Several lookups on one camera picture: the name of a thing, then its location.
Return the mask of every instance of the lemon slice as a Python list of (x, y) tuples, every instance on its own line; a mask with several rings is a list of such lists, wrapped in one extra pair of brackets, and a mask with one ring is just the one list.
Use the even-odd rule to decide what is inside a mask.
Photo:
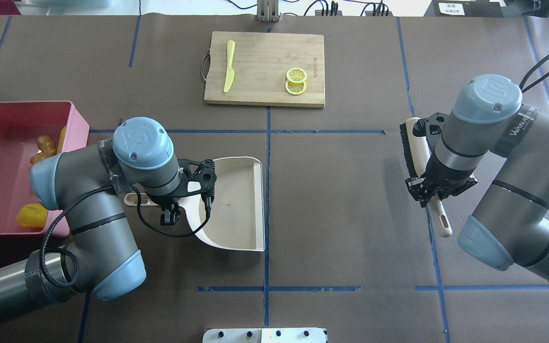
[(302, 68), (291, 68), (285, 75), (287, 80), (295, 84), (301, 84), (306, 81), (307, 73)]
[(306, 91), (306, 82), (297, 84), (291, 81), (285, 81), (285, 90), (291, 95), (300, 95)]

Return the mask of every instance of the white dustpan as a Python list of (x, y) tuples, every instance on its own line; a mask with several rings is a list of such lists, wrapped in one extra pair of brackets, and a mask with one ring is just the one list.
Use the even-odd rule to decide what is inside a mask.
[[(211, 218), (196, 237), (216, 248), (264, 251), (264, 194), (262, 191), (262, 163), (250, 157), (214, 159), (215, 201)], [(188, 191), (200, 188), (198, 182), (190, 182)], [(153, 205), (145, 197), (142, 206)], [(124, 202), (137, 206), (137, 196), (129, 193)], [(192, 231), (205, 219), (204, 204), (200, 195), (181, 198), (179, 206)]]

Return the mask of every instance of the wooden cutting board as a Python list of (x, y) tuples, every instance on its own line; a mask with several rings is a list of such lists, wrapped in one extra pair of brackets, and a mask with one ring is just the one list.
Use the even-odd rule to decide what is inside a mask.
[[(235, 41), (234, 82), (224, 93), (226, 44)], [(259, 106), (325, 106), (325, 55), (322, 35), (292, 33), (213, 32), (211, 65), (204, 101), (207, 104)], [(301, 95), (285, 91), (285, 74), (302, 68), (308, 74)]]

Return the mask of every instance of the yellow knife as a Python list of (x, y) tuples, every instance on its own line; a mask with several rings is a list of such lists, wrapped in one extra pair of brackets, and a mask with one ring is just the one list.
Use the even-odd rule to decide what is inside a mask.
[(226, 82), (224, 82), (224, 93), (230, 91), (230, 87), (233, 85), (234, 81), (234, 70), (233, 70), (233, 57), (234, 57), (234, 46), (235, 43), (233, 40), (229, 40), (226, 44), (227, 52), (227, 65), (226, 65)]

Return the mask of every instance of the pink plastic box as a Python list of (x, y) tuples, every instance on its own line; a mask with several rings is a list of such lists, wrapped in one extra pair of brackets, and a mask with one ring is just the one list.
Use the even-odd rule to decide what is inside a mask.
[[(63, 126), (63, 152), (86, 146), (89, 125), (70, 101), (0, 102), (0, 237), (40, 237), (61, 211), (49, 211), (41, 230), (23, 228), (16, 222), (22, 206), (37, 203), (31, 191), (31, 156), (39, 148), (35, 141), (49, 135), (59, 142)], [(53, 237), (66, 237), (65, 219), (57, 224)]]

